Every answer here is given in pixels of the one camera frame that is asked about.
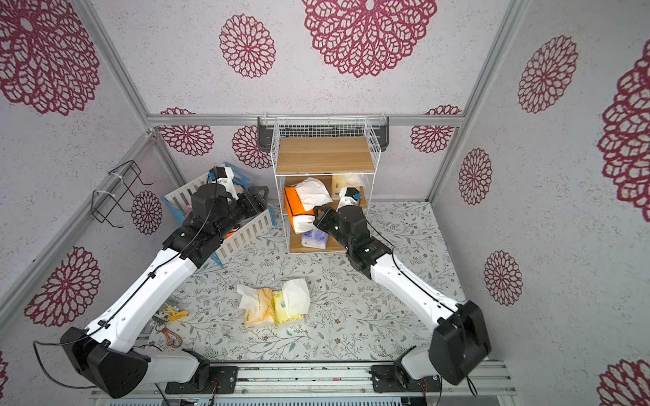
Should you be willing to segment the purple tissue pack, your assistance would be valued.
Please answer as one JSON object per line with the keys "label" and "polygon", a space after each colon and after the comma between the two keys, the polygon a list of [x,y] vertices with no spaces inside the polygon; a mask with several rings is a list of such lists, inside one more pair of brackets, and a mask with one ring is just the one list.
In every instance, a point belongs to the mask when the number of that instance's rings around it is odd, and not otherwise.
{"label": "purple tissue pack", "polygon": [[328,234],[314,228],[301,235],[301,245],[315,250],[326,250],[328,245]]}

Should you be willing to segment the orange tissue pack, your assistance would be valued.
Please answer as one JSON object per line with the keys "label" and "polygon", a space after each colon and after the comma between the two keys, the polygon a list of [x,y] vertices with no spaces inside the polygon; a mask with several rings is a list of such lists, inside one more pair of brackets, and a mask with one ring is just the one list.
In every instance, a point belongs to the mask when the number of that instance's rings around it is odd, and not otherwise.
{"label": "orange tissue pack", "polygon": [[315,227],[316,206],[328,206],[333,200],[323,181],[308,177],[298,184],[284,187],[284,203],[291,228],[296,234]]}

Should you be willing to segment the pale yellow tissue pack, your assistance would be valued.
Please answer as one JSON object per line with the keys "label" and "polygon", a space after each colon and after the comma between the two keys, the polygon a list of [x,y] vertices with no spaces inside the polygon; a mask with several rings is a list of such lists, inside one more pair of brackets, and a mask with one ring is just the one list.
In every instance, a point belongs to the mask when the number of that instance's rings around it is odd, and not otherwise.
{"label": "pale yellow tissue pack", "polygon": [[334,174],[331,182],[332,198],[340,199],[340,192],[345,187],[359,188],[363,185],[363,177],[360,174]]}

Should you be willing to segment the yellow-green tissue box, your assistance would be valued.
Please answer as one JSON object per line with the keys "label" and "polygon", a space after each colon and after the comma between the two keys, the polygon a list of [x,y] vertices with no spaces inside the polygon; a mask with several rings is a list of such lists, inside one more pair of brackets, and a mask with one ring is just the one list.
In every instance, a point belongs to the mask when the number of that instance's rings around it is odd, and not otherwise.
{"label": "yellow-green tissue box", "polygon": [[311,296],[306,279],[289,280],[282,289],[273,292],[275,326],[293,326],[303,323],[309,312]]}

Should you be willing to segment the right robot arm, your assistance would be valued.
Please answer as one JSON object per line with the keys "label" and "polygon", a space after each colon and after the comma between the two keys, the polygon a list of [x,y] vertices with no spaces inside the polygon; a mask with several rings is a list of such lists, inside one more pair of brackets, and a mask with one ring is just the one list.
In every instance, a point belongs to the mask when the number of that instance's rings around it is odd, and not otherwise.
{"label": "right robot arm", "polygon": [[370,233],[372,226],[359,206],[317,206],[314,211],[315,227],[346,249],[350,265],[384,286],[430,331],[429,345],[412,348],[396,360],[398,378],[404,384],[434,376],[452,385],[467,381],[492,350],[479,306],[445,296],[409,270],[394,245]]}

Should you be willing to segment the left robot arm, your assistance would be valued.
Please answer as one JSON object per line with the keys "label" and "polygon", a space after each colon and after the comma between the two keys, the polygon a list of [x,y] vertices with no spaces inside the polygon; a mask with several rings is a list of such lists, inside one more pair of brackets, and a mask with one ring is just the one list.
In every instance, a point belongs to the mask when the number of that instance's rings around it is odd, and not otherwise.
{"label": "left robot arm", "polygon": [[74,370],[119,399],[140,385],[177,382],[196,391],[210,382],[209,360],[191,350],[138,350],[142,329],[169,296],[221,247],[228,233],[267,209],[268,188],[233,196],[219,183],[191,196],[192,210],[162,244],[152,264],[86,328],[69,328],[60,343]]}

